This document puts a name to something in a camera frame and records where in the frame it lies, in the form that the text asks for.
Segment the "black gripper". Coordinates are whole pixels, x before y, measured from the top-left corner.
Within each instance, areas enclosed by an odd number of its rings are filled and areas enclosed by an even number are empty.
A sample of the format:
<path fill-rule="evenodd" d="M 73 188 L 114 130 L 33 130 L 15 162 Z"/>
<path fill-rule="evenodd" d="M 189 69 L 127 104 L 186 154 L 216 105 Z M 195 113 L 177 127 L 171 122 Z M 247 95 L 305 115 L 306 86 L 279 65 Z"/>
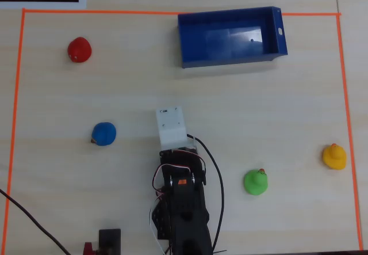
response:
<path fill-rule="evenodd" d="M 182 177 L 194 177 L 196 183 L 206 185 L 206 163 L 196 149 L 164 150 L 159 156 L 164 185 L 170 185 L 170 178 Z"/>

